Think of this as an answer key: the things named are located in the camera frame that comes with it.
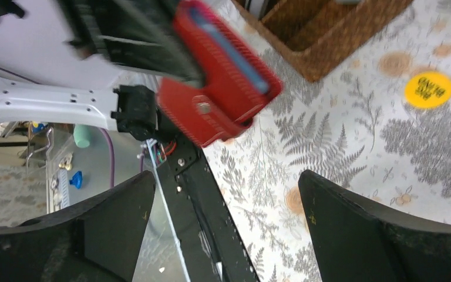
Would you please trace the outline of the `floral tablecloth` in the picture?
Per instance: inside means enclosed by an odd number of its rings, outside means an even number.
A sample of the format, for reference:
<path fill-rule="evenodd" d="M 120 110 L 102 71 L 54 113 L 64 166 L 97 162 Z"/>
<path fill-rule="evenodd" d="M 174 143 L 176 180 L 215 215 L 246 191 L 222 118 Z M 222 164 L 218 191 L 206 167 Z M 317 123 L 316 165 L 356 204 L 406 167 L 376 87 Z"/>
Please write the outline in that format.
<path fill-rule="evenodd" d="M 320 281 L 298 191 L 304 170 L 405 213 L 451 224 L 451 98 L 419 109 L 414 76 L 451 79 L 451 1 L 414 1 L 319 82 L 303 79 L 240 16 L 218 13 L 284 81 L 241 137 L 205 150 L 261 281 Z"/>

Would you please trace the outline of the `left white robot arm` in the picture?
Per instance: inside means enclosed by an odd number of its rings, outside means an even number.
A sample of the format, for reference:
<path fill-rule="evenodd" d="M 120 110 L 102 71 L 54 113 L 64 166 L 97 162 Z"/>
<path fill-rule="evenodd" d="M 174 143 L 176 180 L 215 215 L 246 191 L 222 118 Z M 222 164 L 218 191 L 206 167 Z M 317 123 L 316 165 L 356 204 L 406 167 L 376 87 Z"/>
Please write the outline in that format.
<path fill-rule="evenodd" d="M 81 58 L 101 55 L 119 67 L 200 89 L 204 68 L 191 52 L 200 1 L 59 1 Z M 162 93 L 144 86 L 83 90 L 21 83 L 0 77 L 0 123 L 83 124 L 169 142 L 183 134 Z"/>

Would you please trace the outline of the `red card holder wallet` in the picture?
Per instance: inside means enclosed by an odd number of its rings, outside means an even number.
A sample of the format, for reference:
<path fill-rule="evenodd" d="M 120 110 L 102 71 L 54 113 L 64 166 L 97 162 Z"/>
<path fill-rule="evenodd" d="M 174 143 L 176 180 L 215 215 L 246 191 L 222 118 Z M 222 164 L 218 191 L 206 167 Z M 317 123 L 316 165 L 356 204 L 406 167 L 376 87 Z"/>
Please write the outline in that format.
<path fill-rule="evenodd" d="M 204 85 L 162 79 L 160 108 L 197 146 L 239 136 L 281 93 L 281 81 L 201 1 L 180 1 L 173 27 L 203 70 Z"/>

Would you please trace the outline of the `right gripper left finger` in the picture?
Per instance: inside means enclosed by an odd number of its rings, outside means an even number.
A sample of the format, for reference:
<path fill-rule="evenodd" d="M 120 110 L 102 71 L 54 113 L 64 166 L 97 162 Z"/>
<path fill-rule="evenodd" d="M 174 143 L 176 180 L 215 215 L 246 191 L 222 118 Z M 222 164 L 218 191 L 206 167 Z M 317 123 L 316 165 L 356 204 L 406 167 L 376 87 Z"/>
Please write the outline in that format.
<path fill-rule="evenodd" d="M 60 211 L 0 227 L 0 281 L 131 281 L 155 190 L 146 171 Z"/>

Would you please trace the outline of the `yellow big blind button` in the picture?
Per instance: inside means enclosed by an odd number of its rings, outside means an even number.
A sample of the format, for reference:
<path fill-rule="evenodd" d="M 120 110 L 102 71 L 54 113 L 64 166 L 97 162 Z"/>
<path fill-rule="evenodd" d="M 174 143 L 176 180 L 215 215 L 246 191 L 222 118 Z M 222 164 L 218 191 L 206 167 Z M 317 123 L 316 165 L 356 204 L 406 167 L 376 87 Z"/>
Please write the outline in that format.
<path fill-rule="evenodd" d="M 404 98 L 419 109 L 441 106 L 451 98 L 451 79 L 437 71 L 422 72 L 407 82 Z"/>

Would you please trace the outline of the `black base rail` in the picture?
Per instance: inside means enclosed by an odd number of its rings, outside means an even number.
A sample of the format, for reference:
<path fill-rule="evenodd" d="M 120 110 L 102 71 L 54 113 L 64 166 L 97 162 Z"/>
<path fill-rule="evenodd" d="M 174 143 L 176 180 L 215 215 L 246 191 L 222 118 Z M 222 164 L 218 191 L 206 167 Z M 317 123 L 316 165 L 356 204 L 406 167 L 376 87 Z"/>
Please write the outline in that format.
<path fill-rule="evenodd" d="M 156 172 L 188 281 L 258 281 L 203 151 L 164 114 L 156 136 L 169 150 Z"/>

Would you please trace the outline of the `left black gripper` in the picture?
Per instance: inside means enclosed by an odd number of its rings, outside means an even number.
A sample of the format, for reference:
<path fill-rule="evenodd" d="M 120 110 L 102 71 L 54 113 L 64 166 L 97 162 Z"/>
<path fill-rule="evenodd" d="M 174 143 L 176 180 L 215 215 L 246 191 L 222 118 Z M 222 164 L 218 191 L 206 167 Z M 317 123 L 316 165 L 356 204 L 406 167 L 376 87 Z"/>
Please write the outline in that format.
<path fill-rule="evenodd" d="M 99 54 L 132 71 L 202 87 L 205 75 L 173 28 L 178 1 L 62 0 L 69 45 L 86 59 Z"/>

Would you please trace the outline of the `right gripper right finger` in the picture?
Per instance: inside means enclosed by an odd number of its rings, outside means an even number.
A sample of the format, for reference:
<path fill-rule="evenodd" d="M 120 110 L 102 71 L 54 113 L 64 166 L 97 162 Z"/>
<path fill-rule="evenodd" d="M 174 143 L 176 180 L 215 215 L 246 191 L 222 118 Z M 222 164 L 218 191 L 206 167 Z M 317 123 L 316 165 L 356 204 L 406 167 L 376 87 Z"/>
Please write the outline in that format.
<path fill-rule="evenodd" d="M 451 225 L 306 170 L 298 187 L 323 281 L 451 281 Z"/>

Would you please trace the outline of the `brown wicker basket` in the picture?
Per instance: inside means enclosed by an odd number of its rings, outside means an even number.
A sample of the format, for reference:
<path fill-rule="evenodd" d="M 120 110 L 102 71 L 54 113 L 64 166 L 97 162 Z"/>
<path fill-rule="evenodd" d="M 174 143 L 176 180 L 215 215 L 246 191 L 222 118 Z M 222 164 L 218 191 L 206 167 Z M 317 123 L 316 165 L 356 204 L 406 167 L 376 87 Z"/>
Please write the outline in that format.
<path fill-rule="evenodd" d="M 240 15 L 301 76 L 316 82 L 383 30 L 408 0 L 367 0 L 355 5 L 325 0 L 283 0 L 261 19 L 233 1 Z"/>

